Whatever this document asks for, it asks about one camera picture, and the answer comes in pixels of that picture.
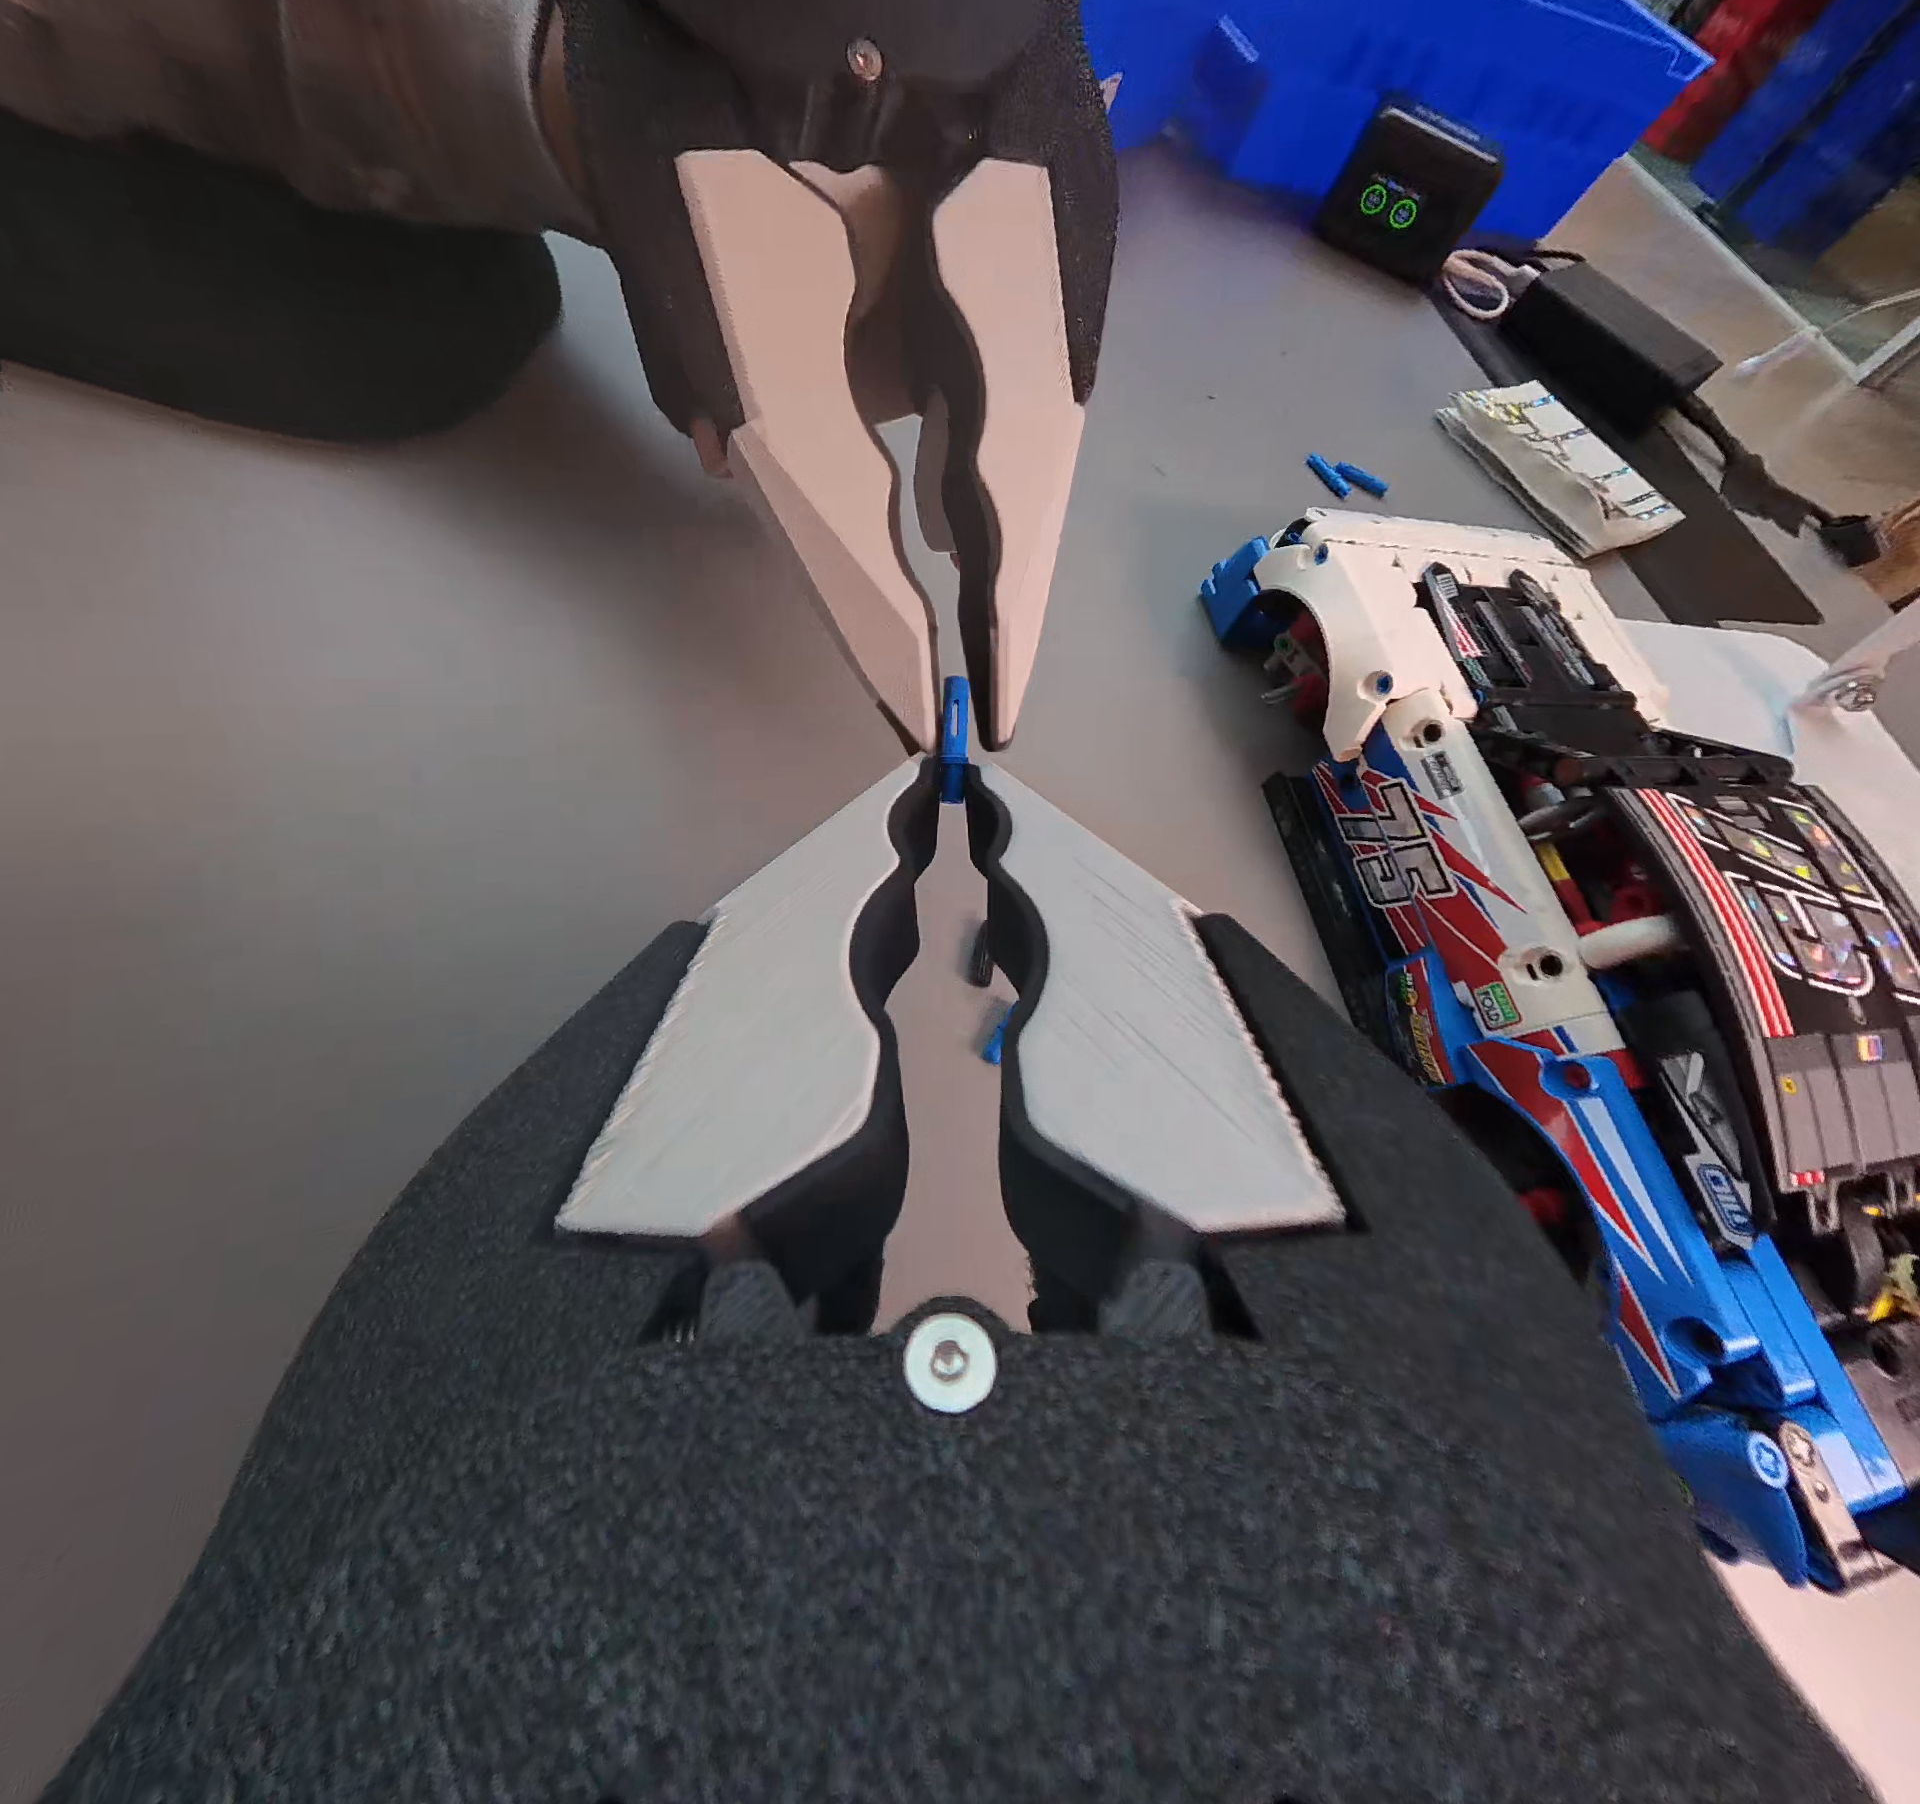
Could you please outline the black power bank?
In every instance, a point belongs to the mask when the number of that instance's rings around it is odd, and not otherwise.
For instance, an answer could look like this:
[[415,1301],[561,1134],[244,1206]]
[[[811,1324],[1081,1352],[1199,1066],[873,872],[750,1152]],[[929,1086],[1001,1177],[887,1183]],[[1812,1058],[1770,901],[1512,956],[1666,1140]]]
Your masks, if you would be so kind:
[[1309,231],[1383,277],[1428,288],[1503,176],[1498,140],[1390,91],[1317,204]]

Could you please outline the folded printed paper sheet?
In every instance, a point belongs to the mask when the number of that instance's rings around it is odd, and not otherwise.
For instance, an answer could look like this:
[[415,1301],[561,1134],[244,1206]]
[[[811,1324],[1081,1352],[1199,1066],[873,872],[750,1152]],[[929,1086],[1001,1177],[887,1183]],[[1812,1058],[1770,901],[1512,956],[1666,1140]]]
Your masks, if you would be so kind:
[[1580,561],[1645,547],[1686,519],[1539,379],[1460,390],[1435,419]]

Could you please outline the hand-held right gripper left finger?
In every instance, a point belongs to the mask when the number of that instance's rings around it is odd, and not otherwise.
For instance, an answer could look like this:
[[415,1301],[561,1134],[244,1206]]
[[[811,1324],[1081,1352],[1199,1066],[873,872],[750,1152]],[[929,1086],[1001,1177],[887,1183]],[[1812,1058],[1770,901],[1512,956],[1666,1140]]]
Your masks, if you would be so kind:
[[906,761],[700,916],[559,1234],[754,1260],[824,1333],[873,1328],[909,1183],[887,1001],[939,809],[939,761]]

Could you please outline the person's left forearm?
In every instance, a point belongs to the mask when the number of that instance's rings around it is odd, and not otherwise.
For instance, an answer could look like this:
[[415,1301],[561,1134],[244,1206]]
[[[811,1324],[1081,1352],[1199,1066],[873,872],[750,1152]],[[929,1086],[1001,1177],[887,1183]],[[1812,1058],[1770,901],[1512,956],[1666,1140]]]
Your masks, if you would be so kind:
[[540,118],[551,0],[3,0],[3,103],[333,210],[595,238]]

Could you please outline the red plastic bin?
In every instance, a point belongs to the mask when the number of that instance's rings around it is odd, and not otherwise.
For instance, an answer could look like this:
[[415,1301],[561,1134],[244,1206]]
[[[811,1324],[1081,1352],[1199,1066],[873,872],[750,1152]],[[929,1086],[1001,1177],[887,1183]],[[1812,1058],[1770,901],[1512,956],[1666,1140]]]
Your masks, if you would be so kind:
[[1818,0],[1716,0],[1694,39],[1712,62],[1648,126],[1645,146],[1689,163],[1727,126],[1815,21]]

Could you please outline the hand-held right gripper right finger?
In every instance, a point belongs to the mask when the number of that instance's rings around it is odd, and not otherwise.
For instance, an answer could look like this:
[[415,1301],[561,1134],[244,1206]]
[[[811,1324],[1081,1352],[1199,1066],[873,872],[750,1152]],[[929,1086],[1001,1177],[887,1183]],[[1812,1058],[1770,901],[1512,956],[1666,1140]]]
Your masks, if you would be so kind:
[[1319,1237],[1348,1210],[1180,891],[999,764],[968,840],[1016,1006],[997,1181],[1037,1328],[1093,1328],[1144,1264],[1207,1294],[1226,1243]]

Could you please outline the black power adapter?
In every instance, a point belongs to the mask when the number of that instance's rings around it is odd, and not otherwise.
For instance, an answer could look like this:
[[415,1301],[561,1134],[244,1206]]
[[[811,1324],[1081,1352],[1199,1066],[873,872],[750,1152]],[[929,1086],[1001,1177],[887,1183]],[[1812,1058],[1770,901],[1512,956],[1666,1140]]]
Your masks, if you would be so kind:
[[1638,438],[1680,411],[1722,357],[1587,260],[1555,260],[1524,281],[1496,322],[1556,397]]

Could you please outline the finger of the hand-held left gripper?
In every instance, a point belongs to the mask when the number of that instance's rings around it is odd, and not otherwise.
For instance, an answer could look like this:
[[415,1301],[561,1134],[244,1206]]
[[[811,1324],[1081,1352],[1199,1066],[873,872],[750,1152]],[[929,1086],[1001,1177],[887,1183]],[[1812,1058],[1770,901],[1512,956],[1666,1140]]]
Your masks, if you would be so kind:
[[926,232],[916,497],[956,567],[956,623],[988,750],[1011,743],[1043,634],[1076,452],[1048,173],[986,160]]
[[748,150],[681,153],[676,175],[743,410],[728,467],[902,743],[929,753],[933,614],[901,545],[901,470],[848,364],[850,328],[901,253],[901,185]]

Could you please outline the toy brick race car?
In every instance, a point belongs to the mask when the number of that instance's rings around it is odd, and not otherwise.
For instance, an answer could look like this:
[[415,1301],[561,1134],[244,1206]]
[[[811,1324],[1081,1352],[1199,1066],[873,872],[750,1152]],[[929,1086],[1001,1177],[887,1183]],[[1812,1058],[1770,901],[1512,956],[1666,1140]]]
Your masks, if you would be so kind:
[[1682,731],[1544,536],[1315,507],[1199,583],[1358,1028],[1573,1275],[1705,1546],[1917,1571],[1917,794]]

